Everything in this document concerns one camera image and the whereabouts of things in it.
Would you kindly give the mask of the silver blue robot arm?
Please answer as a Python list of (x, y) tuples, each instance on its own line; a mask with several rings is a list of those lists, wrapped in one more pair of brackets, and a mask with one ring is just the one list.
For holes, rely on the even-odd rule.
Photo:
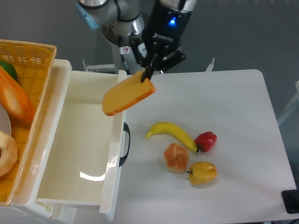
[(138, 0), (78, 0), (76, 8), (90, 29), (101, 28), (111, 45), (114, 68), (142, 80), (163, 73), (186, 59), (181, 36), (194, 0), (156, 0), (147, 15)]

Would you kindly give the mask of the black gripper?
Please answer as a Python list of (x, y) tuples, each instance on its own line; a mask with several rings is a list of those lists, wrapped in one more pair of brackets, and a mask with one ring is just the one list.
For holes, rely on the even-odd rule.
[(155, 1), (142, 33), (130, 36), (129, 44), (136, 62), (144, 68), (142, 83), (150, 80), (155, 71), (167, 71), (185, 60), (180, 49), (180, 38), (186, 27), (185, 3), (185, 0), (176, 0), (174, 5)]

